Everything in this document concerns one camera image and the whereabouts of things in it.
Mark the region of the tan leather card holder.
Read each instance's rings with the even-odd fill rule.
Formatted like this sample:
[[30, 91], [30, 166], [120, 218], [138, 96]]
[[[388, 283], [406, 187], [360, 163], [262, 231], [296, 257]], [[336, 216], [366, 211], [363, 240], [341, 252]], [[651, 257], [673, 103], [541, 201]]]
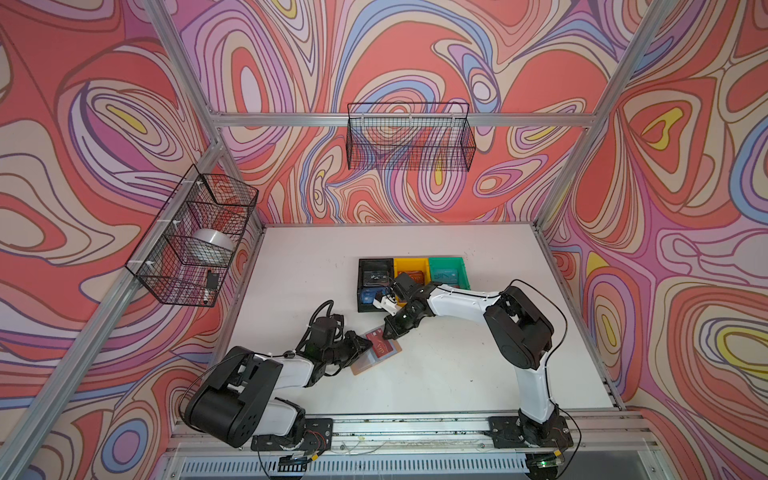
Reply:
[[397, 340], [384, 338], [384, 326], [366, 332], [363, 338], [371, 343], [371, 347], [350, 366], [355, 376], [363, 374], [402, 351]]

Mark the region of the blue VIP credit card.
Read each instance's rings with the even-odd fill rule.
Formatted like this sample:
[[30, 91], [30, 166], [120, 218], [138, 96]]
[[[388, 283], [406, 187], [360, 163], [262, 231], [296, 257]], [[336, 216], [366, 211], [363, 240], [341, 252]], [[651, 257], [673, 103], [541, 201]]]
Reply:
[[360, 303], [362, 305], [373, 305], [374, 301], [387, 295], [387, 290], [383, 288], [364, 288], [360, 292]]

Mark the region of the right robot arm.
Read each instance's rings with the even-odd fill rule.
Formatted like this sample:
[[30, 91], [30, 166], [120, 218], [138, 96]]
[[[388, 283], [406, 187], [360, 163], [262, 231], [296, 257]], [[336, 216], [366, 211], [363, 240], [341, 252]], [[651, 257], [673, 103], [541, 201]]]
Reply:
[[511, 440], [562, 448], [564, 442], [552, 434], [565, 431], [557, 426], [563, 417], [547, 376], [547, 362], [557, 349], [555, 328], [517, 282], [480, 292], [440, 282], [420, 285], [401, 274], [393, 280], [393, 292], [376, 294], [373, 305], [387, 312], [383, 336], [388, 340], [401, 338], [426, 318], [454, 317], [488, 327], [501, 356], [516, 369], [520, 407]]

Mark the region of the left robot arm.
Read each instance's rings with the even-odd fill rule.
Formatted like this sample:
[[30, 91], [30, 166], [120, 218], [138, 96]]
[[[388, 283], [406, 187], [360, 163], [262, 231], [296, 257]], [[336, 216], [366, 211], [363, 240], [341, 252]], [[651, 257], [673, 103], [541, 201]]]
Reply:
[[373, 348], [373, 342], [345, 328], [344, 316], [323, 302], [310, 316], [296, 347], [280, 355], [245, 347], [224, 358], [190, 386], [191, 398], [180, 409], [183, 423], [239, 448], [261, 441], [282, 450], [327, 445], [306, 426], [306, 410], [275, 392], [310, 388], [338, 375]]

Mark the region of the black card in bin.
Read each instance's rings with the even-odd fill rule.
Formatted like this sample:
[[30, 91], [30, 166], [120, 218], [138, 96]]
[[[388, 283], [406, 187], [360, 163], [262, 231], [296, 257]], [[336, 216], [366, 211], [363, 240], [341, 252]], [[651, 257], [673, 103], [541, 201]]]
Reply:
[[364, 287], [389, 286], [390, 275], [386, 270], [366, 270], [363, 272], [362, 282]]

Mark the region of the teal card in green bin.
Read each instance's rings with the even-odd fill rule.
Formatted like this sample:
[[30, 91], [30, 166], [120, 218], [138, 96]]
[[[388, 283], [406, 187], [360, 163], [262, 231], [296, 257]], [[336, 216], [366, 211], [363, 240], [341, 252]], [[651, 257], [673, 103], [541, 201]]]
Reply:
[[459, 272], [456, 269], [435, 269], [431, 272], [432, 280], [451, 285], [458, 285], [460, 280]]

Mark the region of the black storage bin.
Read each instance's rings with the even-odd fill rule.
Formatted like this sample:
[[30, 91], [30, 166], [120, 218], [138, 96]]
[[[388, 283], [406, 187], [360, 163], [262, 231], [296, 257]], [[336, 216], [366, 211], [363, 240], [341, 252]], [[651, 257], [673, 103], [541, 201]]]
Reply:
[[357, 311], [373, 313], [377, 308], [373, 305], [376, 295], [387, 296], [393, 293], [394, 278], [393, 258], [361, 258], [357, 270]]

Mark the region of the yellow storage bin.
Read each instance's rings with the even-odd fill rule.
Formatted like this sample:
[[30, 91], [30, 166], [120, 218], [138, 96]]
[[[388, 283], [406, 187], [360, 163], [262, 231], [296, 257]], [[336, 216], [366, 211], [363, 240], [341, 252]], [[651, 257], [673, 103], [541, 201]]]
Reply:
[[393, 264], [395, 276], [406, 273], [421, 285], [431, 282], [429, 259], [426, 257], [396, 257]]

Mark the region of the green storage bin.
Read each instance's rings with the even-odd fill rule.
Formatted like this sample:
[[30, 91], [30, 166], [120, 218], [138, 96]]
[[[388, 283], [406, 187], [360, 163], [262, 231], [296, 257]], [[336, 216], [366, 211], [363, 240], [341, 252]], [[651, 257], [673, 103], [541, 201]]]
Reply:
[[428, 263], [432, 282], [464, 290], [471, 289], [462, 257], [429, 257]]

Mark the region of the small black device in basket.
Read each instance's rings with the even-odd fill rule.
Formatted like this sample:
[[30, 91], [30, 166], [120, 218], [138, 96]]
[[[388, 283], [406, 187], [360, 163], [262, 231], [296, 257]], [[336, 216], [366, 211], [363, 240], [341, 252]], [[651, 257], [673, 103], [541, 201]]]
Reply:
[[213, 270], [208, 270], [205, 276], [205, 292], [209, 295], [215, 294], [219, 290], [220, 274]]

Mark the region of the grey tape roll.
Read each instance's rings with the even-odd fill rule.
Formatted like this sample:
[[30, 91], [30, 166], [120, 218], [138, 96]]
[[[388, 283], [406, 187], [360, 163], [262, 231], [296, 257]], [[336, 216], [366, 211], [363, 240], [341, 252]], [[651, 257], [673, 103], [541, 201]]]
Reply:
[[192, 258], [202, 265], [226, 267], [235, 250], [232, 239], [225, 233], [201, 228], [192, 234], [189, 250]]

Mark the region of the aluminium front rail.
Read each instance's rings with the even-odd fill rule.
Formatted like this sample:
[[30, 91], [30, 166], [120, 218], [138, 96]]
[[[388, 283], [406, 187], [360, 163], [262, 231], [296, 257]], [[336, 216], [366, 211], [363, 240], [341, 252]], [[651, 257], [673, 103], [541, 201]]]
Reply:
[[[579, 454], [607, 451], [653, 451], [661, 442], [639, 412], [616, 409], [562, 410]], [[331, 440], [323, 459], [332, 456], [486, 453], [495, 449], [500, 430], [490, 425], [509, 411], [416, 414], [345, 414], [333, 417]]]

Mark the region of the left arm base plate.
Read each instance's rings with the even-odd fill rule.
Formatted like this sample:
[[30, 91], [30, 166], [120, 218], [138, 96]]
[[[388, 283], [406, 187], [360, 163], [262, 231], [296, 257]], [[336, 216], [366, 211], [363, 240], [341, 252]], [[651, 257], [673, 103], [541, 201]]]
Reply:
[[251, 442], [251, 450], [259, 453], [322, 453], [332, 447], [333, 429], [334, 421], [330, 417], [300, 420], [285, 436], [255, 436]]

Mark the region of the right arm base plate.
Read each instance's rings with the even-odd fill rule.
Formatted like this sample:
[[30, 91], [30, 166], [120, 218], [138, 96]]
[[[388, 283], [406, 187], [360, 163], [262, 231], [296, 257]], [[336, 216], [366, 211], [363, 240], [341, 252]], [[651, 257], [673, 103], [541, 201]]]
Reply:
[[558, 449], [567, 450], [574, 440], [564, 417], [552, 416], [539, 424], [525, 415], [492, 416], [486, 433], [497, 449]]

